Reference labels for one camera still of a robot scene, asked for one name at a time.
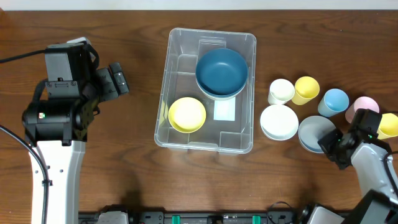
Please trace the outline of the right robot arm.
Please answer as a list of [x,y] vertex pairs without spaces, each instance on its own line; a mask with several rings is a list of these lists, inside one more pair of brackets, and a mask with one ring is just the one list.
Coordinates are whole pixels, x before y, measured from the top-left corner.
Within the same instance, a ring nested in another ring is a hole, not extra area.
[[397,223],[397,175],[388,143],[366,131],[336,129],[318,144],[340,169],[354,167],[363,197],[346,217],[317,205],[307,223]]

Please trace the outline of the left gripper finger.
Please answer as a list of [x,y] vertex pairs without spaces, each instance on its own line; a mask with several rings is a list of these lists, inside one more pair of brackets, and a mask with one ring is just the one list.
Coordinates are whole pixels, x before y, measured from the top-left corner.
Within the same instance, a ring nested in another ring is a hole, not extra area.
[[100,101],[114,100],[119,97],[119,93],[116,90],[115,83],[113,82],[108,68],[97,70],[96,79],[101,87]]
[[129,85],[124,77],[124,72],[119,62],[114,62],[109,65],[113,75],[115,87],[120,95],[129,93]]

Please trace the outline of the light blue cup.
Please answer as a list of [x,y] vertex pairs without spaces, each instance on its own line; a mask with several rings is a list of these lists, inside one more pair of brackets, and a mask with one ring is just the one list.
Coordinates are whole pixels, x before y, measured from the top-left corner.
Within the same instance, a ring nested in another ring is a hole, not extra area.
[[328,90],[318,105],[318,112],[324,117],[332,117],[345,111],[349,106],[348,95],[340,89]]

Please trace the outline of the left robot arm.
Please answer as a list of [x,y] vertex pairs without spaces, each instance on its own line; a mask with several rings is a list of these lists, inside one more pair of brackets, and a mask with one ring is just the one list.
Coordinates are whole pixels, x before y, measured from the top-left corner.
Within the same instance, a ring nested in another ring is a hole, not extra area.
[[87,40],[49,45],[48,77],[22,114],[25,141],[33,149],[32,223],[77,223],[80,170],[88,126],[101,102],[129,92],[119,63],[99,68]]

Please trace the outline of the beige bowl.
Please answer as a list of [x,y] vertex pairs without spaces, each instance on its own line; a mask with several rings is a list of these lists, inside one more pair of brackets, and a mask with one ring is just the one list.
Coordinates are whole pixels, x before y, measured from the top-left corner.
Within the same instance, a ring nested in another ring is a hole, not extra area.
[[231,98],[236,97],[237,95],[239,95],[245,88],[246,85],[242,86],[237,92],[230,94],[230,95],[223,95],[223,96],[219,96],[219,95],[214,95],[208,91],[206,91],[204,88],[202,88],[199,84],[198,84],[199,89],[201,90],[201,92],[207,96],[208,98],[212,99],[212,100],[229,100]]

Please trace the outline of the grey small bowl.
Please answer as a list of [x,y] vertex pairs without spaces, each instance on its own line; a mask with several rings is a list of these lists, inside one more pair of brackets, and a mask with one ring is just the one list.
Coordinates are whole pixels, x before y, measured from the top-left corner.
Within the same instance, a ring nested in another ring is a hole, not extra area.
[[299,142],[307,151],[323,154],[318,140],[335,128],[336,126],[325,117],[309,116],[298,127]]

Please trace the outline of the white small bowl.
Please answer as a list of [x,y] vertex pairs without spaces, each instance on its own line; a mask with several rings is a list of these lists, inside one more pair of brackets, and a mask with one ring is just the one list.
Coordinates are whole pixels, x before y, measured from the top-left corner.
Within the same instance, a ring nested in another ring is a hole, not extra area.
[[270,105],[260,116],[263,133],[271,140],[285,141],[298,131],[299,119],[296,113],[285,105]]

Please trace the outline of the pink cup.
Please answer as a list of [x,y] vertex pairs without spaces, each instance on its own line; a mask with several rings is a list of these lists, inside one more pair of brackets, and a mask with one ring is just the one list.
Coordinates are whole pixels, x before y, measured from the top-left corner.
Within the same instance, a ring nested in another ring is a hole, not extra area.
[[357,98],[354,103],[347,109],[345,113],[345,118],[347,122],[351,123],[355,113],[358,109],[369,109],[377,113],[380,112],[379,105],[376,101],[368,96],[362,96]]

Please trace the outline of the dark blue bowl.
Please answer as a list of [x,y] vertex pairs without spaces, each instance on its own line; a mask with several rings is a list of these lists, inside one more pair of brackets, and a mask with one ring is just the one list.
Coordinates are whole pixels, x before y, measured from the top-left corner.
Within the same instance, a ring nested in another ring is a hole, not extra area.
[[230,95],[237,92],[248,80],[247,75],[227,73],[226,75],[196,73],[197,83],[214,95]]
[[236,51],[226,48],[213,49],[202,56],[197,62],[195,75],[237,73],[240,75],[249,74],[248,65],[245,59]]

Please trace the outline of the yellow small bowl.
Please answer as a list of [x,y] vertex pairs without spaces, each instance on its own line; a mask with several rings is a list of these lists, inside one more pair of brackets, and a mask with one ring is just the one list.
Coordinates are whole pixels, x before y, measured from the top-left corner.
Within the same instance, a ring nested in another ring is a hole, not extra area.
[[206,109],[196,98],[183,97],[172,103],[168,119],[178,132],[193,133],[204,125]]

